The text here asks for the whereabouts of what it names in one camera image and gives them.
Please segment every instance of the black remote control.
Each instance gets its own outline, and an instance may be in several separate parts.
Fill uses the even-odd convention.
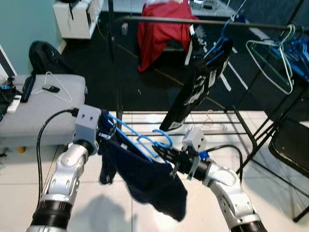
[[[24,86],[23,86],[23,94],[21,95],[20,102],[28,102],[28,99],[31,95],[31,91],[33,89],[33,85],[35,82],[35,74],[31,74],[31,76],[27,77]]]
[[[52,86],[52,85],[45,85],[42,87],[42,89],[52,92],[52,93],[58,93],[60,91],[58,87]]]

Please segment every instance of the black bag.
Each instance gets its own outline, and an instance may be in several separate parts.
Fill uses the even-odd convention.
[[[34,74],[45,74],[48,71],[55,74],[74,74],[60,53],[48,42],[34,41],[29,49],[29,59]]]

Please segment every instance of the black floor mat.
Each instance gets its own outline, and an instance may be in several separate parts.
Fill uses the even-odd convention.
[[[115,18],[127,15],[127,13],[115,13]],[[226,20],[226,18],[214,18],[214,20]],[[108,12],[102,12],[99,17],[98,26],[104,36],[107,35]],[[143,73],[139,73],[137,66],[139,47],[137,43],[138,22],[130,21],[128,33],[121,35],[121,27],[115,27],[116,60],[118,67],[119,84],[122,93],[122,103],[124,110],[168,110],[176,98],[181,86],[167,76],[184,83],[187,70],[184,67],[185,53],[164,52],[154,65]],[[213,42],[217,41],[221,35],[222,27],[205,25],[207,48],[210,49]],[[258,39],[248,29],[229,28],[227,26],[226,36],[234,41],[237,54],[232,53],[230,64],[239,73],[246,85],[259,71],[249,53],[245,48],[245,43],[249,39]],[[63,57],[67,63],[74,68],[76,73],[86,79],[88,94],[85,103],[108,110],[116,109],[115,101],[115,77],[112,64],[107,50],[106,37],[102,38],[96,27],[92,39],[68,40],[63,52]],[[229,92],[222,80],[218,80],[210,89],[209,97],[218,101],[223,106],[237,105],[246,91],[232,69],[227,66],[224,75],[232,90]],[[284,95],[273,87],[266,78],[259,76],[252,91],[239,106],[240,110],[266,110],[269,112],[281,100]],[[220,110],[216,104],[204,101],[197,110]]]

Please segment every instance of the clear hanger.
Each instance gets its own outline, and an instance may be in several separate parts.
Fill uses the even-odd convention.
[[[260,69],[260,71],[263,73],[263,75],[274,85],[276,86],[279,90],[281,90],[283,93],[285,94],[290,94],[293,91],[293,83],[292,83],[292,76],[293,76],[293,72],[291,69],[291,65],[290,62],[288,61],[286,55],[283,52],[283,44],[289,40],[290,38],[292,38],[295,34],[295,26],[293,24],[288,25],[288,27],[290,28],[290,31],[288,32],[288,34],[281,40],[280,43],[276,43],[274,41],[255,41],[255,40],[248,40],[248,42],[246,43],[246,48],[249,52],[249,54],[251,55],[252,59],[254,60],[254,62],[256,63],[257,67]],[[261,45],[267,45],[269,47],[275,47],[279,50],[279,53],[281,55],[283,64],[284,64],[284,68],[285,68],[285,72],[287,75],[287,84],[290,87],[289,91],[286,91],[285,89],[283,89],[279,84],[277,84],[272,78],[270,78],[266,72],[263,70],[263,68],[261,67],[261,65],[259,64],[259,62],[256,59],[256,56],[259,57],[275,74],[276,76],[278,76],[281,80],[285,81],[286,77],[282,77],[282,75],[276,70],[276,68],[274,68],[270,63],[268,63],[268,61],[263,58],[262,55],[260,55],[254,48],[255,44],[261,44]]]
[[[71,95],[69,94],[69,92],[67,91],[67,89],[63,86],[63,84],[59,81],[59,79],[53,75],[52,72],[50,72],[50,71],[46,72],[46,74],[45,74],[44,85],[46,85],[47,75],[51,75],[51,76],[61,85],[61,87],[63,88],[63,90],[65,91],[65,93],[66,93],[67,96],[69,97],[69,99],[62,98],[61,96],[59,96],[59,95],[57,95],[57,94],[55,94],[55,93],[46,91],[46,90],[42,89],[42,87],[33,90],[33,91],[31,92],[31,94],[32,94],[32,95],[36,95],[36,94],[39,94],[39,93],[46,92],[46,93],[49,93],[49,94],[55,96],[56,98],[59,98],[59,99],[65,101],[65,102],[72,102],[72,101],[73,101],[73,98],[71,97]]]

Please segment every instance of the white cabinet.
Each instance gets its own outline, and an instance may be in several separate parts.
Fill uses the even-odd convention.
[[[104,0],[78,1],[72,8],[69,4],[57,1],[54,12],[62,38],[91,39]]]

